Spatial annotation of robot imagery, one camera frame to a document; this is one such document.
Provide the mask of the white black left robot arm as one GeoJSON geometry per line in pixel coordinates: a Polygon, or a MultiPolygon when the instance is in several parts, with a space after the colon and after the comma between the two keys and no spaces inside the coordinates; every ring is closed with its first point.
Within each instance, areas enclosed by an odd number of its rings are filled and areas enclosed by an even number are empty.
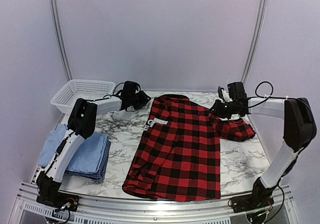
{"type": "Polygon", "coordinates": [[[106,173],[109,137],[95,131],[98,115],[144,107],[151,98],[142,90],[120,90],[98,99],[78,98],[66,125],[51,133],[46,146],[52,146],[47,160],[40,162],[36,178],[36,202],[50,207],[75,209],[78,196],[59,191],[64,174],[94,180],[106,173]]]}

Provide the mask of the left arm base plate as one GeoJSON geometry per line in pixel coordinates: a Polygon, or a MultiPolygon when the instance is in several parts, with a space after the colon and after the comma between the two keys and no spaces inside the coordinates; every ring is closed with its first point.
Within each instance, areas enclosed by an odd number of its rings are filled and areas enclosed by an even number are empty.
{"type": "Polygon", "coordinates": [[[64,204],[70,203],[70,207],[68,208],[72,212],[76,212],[79,205],[79,196],[58,192],[54,196],[44,197],[44,195],[38,195],[36,198],[36,202],[53,207],[53,208],[61,208],[64,204]]]}

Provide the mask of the red black plaid shirt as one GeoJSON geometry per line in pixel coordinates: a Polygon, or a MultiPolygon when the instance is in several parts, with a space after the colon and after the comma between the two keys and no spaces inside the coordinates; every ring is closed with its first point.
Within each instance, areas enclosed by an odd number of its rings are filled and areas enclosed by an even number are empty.
{"type": "Polygon", "coordinates": [[[122,190],[152,200],[221,197],[221,140],[255,136],[245,121],[222,120],[184,95],[154,98],[122,190]]]}

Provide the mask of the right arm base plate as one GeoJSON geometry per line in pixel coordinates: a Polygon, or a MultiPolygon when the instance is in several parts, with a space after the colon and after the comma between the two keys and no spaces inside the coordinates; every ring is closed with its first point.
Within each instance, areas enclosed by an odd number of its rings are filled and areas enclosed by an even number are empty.
{"type": "Polygon", "coordinates": [[[241,213],[252,211],[255,209],[270,207],[274,203],[274,199],[270,195],[254,199],[252,194],[246,194],[232,197],[228,201],[228,206],[233,209],[234,213],[241,213]]]}

